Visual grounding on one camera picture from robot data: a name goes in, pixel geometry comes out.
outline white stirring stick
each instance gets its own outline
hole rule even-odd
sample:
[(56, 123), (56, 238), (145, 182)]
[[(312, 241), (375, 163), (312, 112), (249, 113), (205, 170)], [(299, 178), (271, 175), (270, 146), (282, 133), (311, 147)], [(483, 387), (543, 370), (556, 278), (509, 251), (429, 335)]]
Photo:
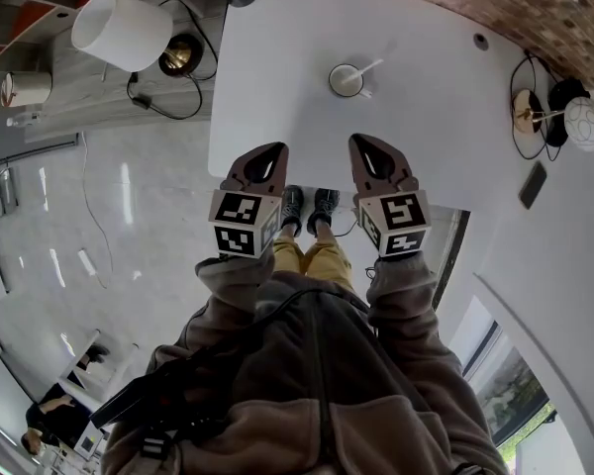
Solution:
[(383, 58), (378, 58), (375, 61), (373, 61), (370, 65), (368, 65), (365, 68), (362, 68), (361, 70), (355, 72), (354, 74), (349, 75), (348, 77), (346, 77), (346, 79), (344, 79), (341, 84), (346, 84), (350, 81), (354, 81), (355, 79), (357, 79), (358, 77), (360, 77), (361, 75), (363, 75), (365, 72), (367, 72), (370, 68), (374, 68), (376, 65), (380, 65), (383, 62)]

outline white table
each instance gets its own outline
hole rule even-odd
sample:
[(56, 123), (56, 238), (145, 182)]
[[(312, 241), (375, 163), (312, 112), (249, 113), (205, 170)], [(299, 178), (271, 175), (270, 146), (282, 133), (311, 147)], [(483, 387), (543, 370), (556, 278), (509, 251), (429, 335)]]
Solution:
[[(476, 33), (488, 51), (475, 46)], [(256, 0), (229, 9), (222, 44), (213, 175), (283, 141), (288, 182), (353, 191), (347, 138), (361, 132), (399, 147), (434, 205), (473, 210), (509, 190), (519, 158), (508, 87), (523, 55), (483, 27), (422, 0)], [(366, 75), (371, 100), (331, 92), (335, 65), (379, 57)]]

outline shoe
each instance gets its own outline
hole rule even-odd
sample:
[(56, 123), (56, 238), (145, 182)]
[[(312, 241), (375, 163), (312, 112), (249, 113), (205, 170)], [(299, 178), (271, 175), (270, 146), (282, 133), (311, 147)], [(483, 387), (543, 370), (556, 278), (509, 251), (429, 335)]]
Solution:
[(281, 199), (281, 228), (288, 224), (295, 224), (295, 237), (301, 233), (301, 210), (304, 207), (304, 191), (297, 185), (284, 188)]
[(308, 232), (317, 235), (317, 221), (323, 220), (331, 227), (333, 225), (333, 212), (339, 205), (339, 190), (326, 190), (320, 188), (315, 192), (315, 211), (308, 217)]
[(90, 362), (98, 362), (101, 364), (104, 361), (104, 357), (110, 355), (110, 350), (102, 344), (92, 343), (90, 348), (88, 348), (86, 355), (90, 359)]

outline gray tile floor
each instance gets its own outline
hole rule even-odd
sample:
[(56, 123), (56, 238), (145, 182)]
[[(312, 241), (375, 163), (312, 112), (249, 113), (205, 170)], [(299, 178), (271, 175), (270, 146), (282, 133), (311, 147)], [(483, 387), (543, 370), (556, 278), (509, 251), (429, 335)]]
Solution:
[[(207, 217), (220, 180), (207, 172), (209, 122), (97, 131), (87, 142), (85, 186), (108, 237), (114, 272), (84, 201), (83, 145), (14, 163), (20, 207), (0, 221), (0, 265), (11, 289), (0, 302), (0, 337), (50, 382), (71, 358), (61, 335), (77, 350), (95, 329), (115, 341), (118, 356), (136, 343), (140, 351), (125, 381), (142, 374), (150, 352), (175, 340), (204, 304), (207, 290), (194, 266), (215, 255)], [(334, 218), (337, 234), (351, 227), (351, 207), (351, 194), (343, 193)], [(426, 254), (437, 271), (452, 210), (433, 208), (432, 214)], [(303, 249), (310, 242), (304, 231)], [(364, 296), (364, 269), (376, 251), (360, 228), (341, 242), (355, 289)], [(107, 289), (86, 273), (77, 256), (81, 248)]]

